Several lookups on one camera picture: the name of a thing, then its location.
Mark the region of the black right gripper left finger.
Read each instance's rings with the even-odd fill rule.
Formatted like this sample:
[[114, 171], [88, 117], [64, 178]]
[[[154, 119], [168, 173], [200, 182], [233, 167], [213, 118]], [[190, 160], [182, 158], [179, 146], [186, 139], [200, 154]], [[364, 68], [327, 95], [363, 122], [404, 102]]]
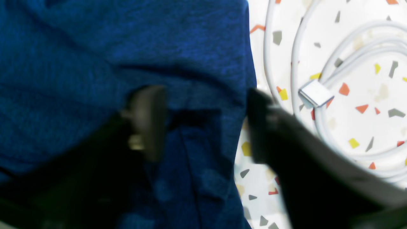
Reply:
[[135, 90], [120, 113], [83, 142], [1, 185], [1, 222], [15, 229], [114, 229], [144, 162], [164, 152], [167, 90]]

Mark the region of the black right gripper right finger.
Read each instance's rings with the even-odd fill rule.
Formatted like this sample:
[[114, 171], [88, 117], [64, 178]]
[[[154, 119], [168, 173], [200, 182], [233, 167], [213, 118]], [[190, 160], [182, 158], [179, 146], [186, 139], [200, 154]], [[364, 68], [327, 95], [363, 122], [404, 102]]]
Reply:
[[334, 153], [257, 89], [248, 90], [253, 161], [268, 165], [294, 229], [405, 229], [406, 192]]

